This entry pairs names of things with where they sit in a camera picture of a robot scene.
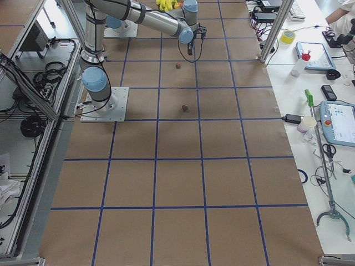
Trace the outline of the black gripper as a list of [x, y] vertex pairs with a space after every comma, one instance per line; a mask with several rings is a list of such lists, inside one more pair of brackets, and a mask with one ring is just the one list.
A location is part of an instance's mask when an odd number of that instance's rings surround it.
[[207, 28], [200, 23], [194, 26], [194, 39], [200, 38], [204, 40], [206, 38]]

